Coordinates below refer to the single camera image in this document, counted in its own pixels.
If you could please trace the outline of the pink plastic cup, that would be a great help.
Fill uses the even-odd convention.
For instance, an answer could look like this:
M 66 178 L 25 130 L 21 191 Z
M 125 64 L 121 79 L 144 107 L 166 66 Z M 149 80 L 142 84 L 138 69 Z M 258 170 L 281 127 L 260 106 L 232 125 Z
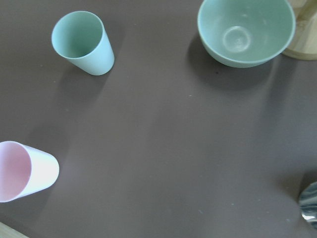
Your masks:
M 59 175 L 57 159 L 15 141 L 0 143 L 0 201 L 10 202 L 49 188 Z

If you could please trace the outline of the green plastic cup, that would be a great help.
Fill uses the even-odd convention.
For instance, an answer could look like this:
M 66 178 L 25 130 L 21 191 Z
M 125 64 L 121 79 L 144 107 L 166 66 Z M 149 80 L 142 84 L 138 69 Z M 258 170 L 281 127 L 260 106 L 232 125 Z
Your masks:
M 114 53 L 101 19 L 88 11 L 62 17 L 52 31 L 55 52 L 83 71 L 99 76 L 111 70 Z

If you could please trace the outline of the green ceramic bowl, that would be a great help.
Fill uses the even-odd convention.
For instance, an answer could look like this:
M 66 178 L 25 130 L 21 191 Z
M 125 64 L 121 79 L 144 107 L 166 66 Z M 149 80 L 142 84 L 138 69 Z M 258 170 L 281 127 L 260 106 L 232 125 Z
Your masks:
M 286 0 L 205 0 L 197 26 L 211 57 L 248 68 L 282 53 L 293 39 L 296 21 Z

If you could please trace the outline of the round wooden stand base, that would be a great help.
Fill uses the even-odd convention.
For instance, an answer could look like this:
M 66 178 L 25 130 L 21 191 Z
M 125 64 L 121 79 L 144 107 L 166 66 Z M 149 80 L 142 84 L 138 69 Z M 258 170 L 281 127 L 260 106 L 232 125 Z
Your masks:
M 290 0 L 296 17 L 296 31 L 283 54 L 298 60 L 317 59 L 317 2 Z

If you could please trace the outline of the steel metal scoop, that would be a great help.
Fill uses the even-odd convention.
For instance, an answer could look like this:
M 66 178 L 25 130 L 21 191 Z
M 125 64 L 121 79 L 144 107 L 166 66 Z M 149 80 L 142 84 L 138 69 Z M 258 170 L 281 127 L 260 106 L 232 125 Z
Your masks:
M 299 195 L 298 203 L 304 220 L 317 228 L 317 182 L 311 183 Z

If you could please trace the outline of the bamboo cutting board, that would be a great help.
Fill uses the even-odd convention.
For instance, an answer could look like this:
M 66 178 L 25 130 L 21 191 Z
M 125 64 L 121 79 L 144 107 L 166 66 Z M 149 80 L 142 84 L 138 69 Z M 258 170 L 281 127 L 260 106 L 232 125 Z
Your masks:
M 29 238 L 29 237 L 7 226 L 4 223 L 0 223 L 0 238 Z

